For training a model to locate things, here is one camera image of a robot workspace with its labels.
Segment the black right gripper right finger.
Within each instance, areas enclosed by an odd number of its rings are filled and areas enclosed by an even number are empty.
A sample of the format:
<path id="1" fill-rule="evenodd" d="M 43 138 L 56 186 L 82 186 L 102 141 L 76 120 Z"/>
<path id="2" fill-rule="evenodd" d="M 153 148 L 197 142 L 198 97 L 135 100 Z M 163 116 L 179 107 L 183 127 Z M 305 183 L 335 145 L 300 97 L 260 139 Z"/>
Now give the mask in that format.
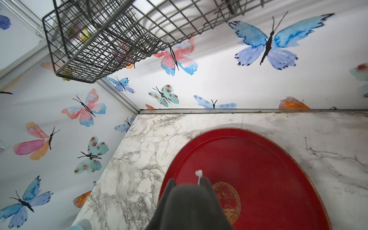
<path id="1" fill-rule="evenodd" d="M 207 178 L 201 178 L 200 187 L 205 189 L 204 206 L 201 207 L 201 216 L 203 217 L 206 230 L 233 230 L 232 225 L 227 220 L 224 211 L 220 205 L 216 193 Z"/>

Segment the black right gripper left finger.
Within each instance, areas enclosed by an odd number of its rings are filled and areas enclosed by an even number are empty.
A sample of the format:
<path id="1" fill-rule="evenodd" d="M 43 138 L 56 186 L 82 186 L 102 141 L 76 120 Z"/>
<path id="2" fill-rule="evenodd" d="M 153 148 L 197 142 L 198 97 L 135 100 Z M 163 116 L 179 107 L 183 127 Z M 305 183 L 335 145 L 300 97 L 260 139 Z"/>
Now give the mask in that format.
<path id="1" fill-rule="evenodd" d="M 168 196 L 170 194 L 170 192 L 172 191 L 172 189 L 176 186 L 175 180 L 174 179 L 170 179 L 165 187 L 165 190 L 161 196 L 161 199 L 158 203 L 157 209 L 152 217 L 152 219 L 150 220 L 146 230 L 159 230 L 160 229 L 160 225 L 161 225 L 161 219 L 162 219 L 162 215 L 165 209 L 165 204 L 166 201 L 168 199 Z"/>

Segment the round cut dough wrapper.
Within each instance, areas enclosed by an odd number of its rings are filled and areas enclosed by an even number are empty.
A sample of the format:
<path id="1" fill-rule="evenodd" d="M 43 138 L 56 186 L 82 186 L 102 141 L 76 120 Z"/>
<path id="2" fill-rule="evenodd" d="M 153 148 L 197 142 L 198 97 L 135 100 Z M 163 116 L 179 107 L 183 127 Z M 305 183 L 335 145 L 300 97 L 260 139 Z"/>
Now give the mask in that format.
<path id="1" fill-rule="evenodd" d="M 197 170 L 197 171 L 195 171 L 195 175 L 198 177 L 197 184 L 198 184 L 198 186 L 200 186 L 201 179 L 203 178 L 203 171 L 202 170 Z"/>

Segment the black handled strainer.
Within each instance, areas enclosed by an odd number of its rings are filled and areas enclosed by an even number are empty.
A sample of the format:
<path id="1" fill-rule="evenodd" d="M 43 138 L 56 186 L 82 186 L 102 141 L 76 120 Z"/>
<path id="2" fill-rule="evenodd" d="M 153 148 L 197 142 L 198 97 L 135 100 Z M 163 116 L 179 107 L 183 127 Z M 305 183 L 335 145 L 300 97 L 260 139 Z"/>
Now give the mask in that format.
<path id="1" fill-rule="evenodd" d="M 198 185 L 176 185 L 166 201 L 159 230 L 205 230 L 201 216 L 205 195 Z"/>

